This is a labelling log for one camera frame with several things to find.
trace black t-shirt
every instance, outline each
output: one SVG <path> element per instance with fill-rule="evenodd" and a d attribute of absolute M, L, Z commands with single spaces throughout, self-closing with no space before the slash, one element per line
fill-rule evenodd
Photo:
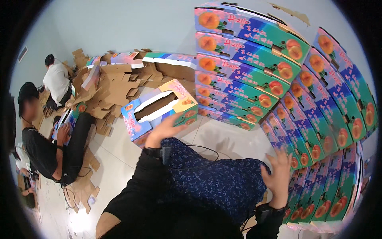
<path fill-rule="evenodd" d="M 31 164 L 47 179 L 52 179 L 57 168 L 56 145 L 42 136 L 35 128 L 22 130 L 22 140 Z"/>

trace black pants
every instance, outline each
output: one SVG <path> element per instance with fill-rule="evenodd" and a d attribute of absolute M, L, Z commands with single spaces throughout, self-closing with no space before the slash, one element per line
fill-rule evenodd
<path fill-rule="evenodd" d="M 79 115 L 69 144 L 64 147 L 61 183 L 71 184 L 76 180 L 84 161 L 84 147 L 87 135 L 94 121 L 95 118 L 89 113 L 83 112 Z"/>

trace man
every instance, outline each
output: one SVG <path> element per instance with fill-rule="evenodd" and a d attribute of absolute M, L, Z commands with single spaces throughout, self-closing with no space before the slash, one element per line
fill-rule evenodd
<path fill-rule="evenodd" d="M 76 180 L 82 167 L 84 148 L 96 133 L 94 118 L 88 113 L 81 113 L 69 140 L 70 126 L 64 125 L 58 130 L 57 141 L 42 136 L 32 122 L 36 120 L 39 105 L 39 93 L 35 85 L 26 82 L 17 98 L 19 116 L 22 123 L 22 140 L 31 165 L 44 177 L 62 185 Z"/>
<path fill-rule="evenodd" d="M 70 99 L 71 88 L 68 70 L 62 63 L 54 64 L 52 54 L 45 58 L 45 67 L 48 69 L 44 76 L 44 86 L 50 91 L 47 107 L 57 110 L 65 106 Z"/>

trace person sitting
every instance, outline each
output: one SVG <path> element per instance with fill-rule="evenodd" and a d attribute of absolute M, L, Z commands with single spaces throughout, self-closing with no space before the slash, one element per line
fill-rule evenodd
<path fill-rule="evenodd" d="M 45 67 L 48 71 L 43 80 L 44 88 L 50 91 L 47 107 L 56 111 L 64 107 L 65 103 L 70 99 L 71 86 L 69 74 L 62 63 L 54 64 L 54 56 L 52 54 L 45 58 Z"/>
<path fill-rule="evenodd" d="M 44 177 L 62 185 L 71 184 L 81 170 L 84 148 L 96 133 L 96 127 L 93 124 L 94 117 L 82 112 L 76 121 L 69 144 L 64 145 L 69 140 L 69 124 L 59 128 L 57 141 L 52 143 L 52 135 L 47 139 L 32 125 L 38 116 L 38 107 L 40 107 L 38 98 L 37 88 L 31 82 L 26 82 L 21 87 L 17 98 L 25 151 L 30 158 L 31 165 Z"/>
<path fill-rule="evenodd" d="M 254 209 L 258 223 L 247 239 L 277 238 L 291 155 L 267 155 L 272 175 L 257 159 L 208 161 L 173 138 L 187 127 L 173 127 L 181 114 L 168 116 L 148 135 L 132 179 L 101 214 L 96 238 L 242 239 L 240 225 Z M 168 165 L 163 146 L 172 148 Z M 256 208 L 267 187 L 271 201 Z"/>

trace blue floral dress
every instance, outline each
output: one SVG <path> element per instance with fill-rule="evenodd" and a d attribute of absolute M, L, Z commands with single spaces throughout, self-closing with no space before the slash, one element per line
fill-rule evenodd
<path fill-rule="evenodd" d="M 220 208 L 235 224 L 254 215 L 267 188 L 260 170 L 263 164 L 270 173 L 266 164 L 252 158 L 210 161 L 176 138 L 162 145 L 172 151 L 169 188 L 161 201 Z"/>

